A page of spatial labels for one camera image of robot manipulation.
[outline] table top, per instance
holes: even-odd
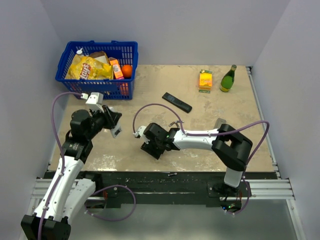
[[[211,93],[198,92],[199,71],[213,72]],[[113,138],[109,130],[104,129],[93,140],[93,149],[87,158],[83,171],[202,171],[224,172],[225,165],[214,152],[200,149],[165,151],[156,160],[140,149],[142,139],[133,136],[132,121],[135,113],[142,106],[150,103],[165,104],[174,109],[184,121],[185,130],[212,130],[217,118],[225,119],[235,129],[259,121],[260,115],[245,66],[238,66],[235,80],[229,92],[219,89],[220,81],[230,66],[221,65],[139,65],[136,70],[135,86],[132,100],[104,100],[103,104],[114,107],[122,113],[120,123],[122,132]],[[168,92],[192,106],[190,113],[173,106],[162,99]],[[70,96],[59,130],[61,141],[70,129],[71,115],[79,109],[89,108],[84,100]],[[136,126],[147,126],[154,122],[168,130],[168,125],[176,117],[160,106],[150,106],[140,112]],[[253,147],[263,135],[262,125],[256,125],[242,133],[252,140]],[[49,170],[56,170],[59,161],[57,145],[52,156]],[[248,172],[273,172],[267,142],[264,141],[250,161]]]

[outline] black remote control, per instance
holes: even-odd
[[[170,93],[165,93],[162,98],[164,100],[167,100],[169,103],[172,103],[177,108],[181,109],[182,111],[185,111],[186,113],[190,113],[192,106],[189,104],[186,104],[185,102],[181,101],[180,99],[176,98],[175,96],[172,96]]]

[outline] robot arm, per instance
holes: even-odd
[[[44,210],[42,237],[55,240],[68,239],[73,218],[87,198],[96,190],[96,184],[84,178],[78,181],[77,186],[70,193],[76,177],[93,148],[92,139],[102,129],[109,129],[114,138],[122,131],[119,123],[122,114],[113,111],[112,107],[102,105],[101,93],[92,92],[89,97],[86,95],[86,98],[90,113],[80,109],[72,114],[71,129],[66,134],[62,145],[65,160],[63,173],[61,173],[63,166],[60,157],[57,171],[43,200],[32,216],[25,215],[21,221],[23,231],[29,240],[37,239],[40,217]],[[46,207],[45,202],[51,192],[50,202]]]
[[[224,183],[232,188],[240,184],[243,171],[246,169],[248,157],[252,148],[252,141],[241,133],[222,136],[211,136],[211,134],[225,133],[235,130],[228,124],[222,124],[219,129],[207,131],[189,131],[186,134],[197,134],[207,136],[186,135],[183,131],[174,127],[169,131],[163,129],[156,123],[150,123],[147,127],[139,127],[136,138],[142,138],[144,143],[141,149],[159,159],[164,151],[182,149],[202,149],[215,152],[226,165]]]

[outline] green bottle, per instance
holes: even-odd
[[[235,70],[237,69],[236,65],[232,65],[230,71],[224,75],[220,83],[220,90],[222,92],[229,92],[232,85],[235,82]]]

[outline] white wall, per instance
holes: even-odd
[[[62,42],[137,41],[140,64],[252,66],[289,0],[41,0]]]
[[[0,29],[0,238],[16,240],[54,145],[50,109],[64,90],[54,77],[64,46],[39,0],[3,2]]]
[[[291,0],[253,66],[281,176],[309,240],[319,239],[320,1]]]

